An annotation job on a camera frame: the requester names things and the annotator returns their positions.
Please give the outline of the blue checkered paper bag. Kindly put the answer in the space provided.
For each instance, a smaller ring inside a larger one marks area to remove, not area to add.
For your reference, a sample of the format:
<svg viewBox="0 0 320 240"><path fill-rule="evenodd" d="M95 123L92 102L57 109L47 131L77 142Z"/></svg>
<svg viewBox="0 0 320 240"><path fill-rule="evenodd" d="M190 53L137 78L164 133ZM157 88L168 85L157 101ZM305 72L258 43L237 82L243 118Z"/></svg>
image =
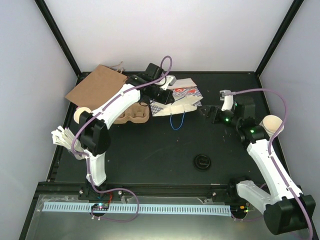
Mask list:
<svg viewBox="0 0 320 240"><path fill-rule="evenodd" d="M150 104L151 115L152 117L169 116L171 128L177 131L182 127L186 113L193 112L202 106L201 100L203 99L203 95L191 78L177 79L172 86L168 85L167 89L172 90L174 103L162 104L155 101L152 102ZM182 114L181 122L179 126L175 127L173 115L180 114Z"/></svg>

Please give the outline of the brown pulp cup carrier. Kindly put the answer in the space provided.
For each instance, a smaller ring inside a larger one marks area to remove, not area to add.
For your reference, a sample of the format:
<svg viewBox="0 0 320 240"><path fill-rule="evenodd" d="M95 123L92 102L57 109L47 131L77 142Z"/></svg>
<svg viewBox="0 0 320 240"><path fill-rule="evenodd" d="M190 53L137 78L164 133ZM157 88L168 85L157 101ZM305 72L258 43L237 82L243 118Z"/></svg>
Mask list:
<svg viewBox="0 0 320 240"><path fill-rule="evenodd" d="M147 105L134 103L114 121L114 124L125 124L127 122L132 122L134 124L143 124L146 123L149 118L149 107Z"/></svg>

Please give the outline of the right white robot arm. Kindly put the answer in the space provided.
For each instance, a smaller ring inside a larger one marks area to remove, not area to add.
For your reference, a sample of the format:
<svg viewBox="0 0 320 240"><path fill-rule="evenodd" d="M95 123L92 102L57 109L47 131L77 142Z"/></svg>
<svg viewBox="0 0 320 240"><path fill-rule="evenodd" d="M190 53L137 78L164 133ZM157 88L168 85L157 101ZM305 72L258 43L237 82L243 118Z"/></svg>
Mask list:
<svg viewBox="0 0 320 240"><path fill-rule="evenodd" d="M224 97L221 107L205 105L200 112L213 124L234 128L248 155L257 165L268 188L264 191L246 177L229 181L227 195L234 202L241 199L262 215L268 230L279 235L308 229L313 235L311 217L316 202L292 181L284 169L266 130L256 121L256 105L250 96Z"/></svg>

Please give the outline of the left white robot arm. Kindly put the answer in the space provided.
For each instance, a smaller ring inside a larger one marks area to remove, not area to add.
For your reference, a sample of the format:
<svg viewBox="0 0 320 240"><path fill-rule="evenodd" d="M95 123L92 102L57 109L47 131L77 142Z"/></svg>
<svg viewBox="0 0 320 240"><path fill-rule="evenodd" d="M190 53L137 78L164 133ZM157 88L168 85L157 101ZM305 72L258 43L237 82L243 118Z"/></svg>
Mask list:
<svg viewBox="0 0 320 240"><path fill-rule="evenodd" d="M153 63L144 72L129 76L121 89L99 108L74 115L79 126L77 139L87 160L87 180L92 184L89 193L97 200L103 199L108 188L105 172L105 153L111 144L109 129L115 120L130 106L146 97L164 105L175 102L173 92L168 89L176 77Z"/></svg>

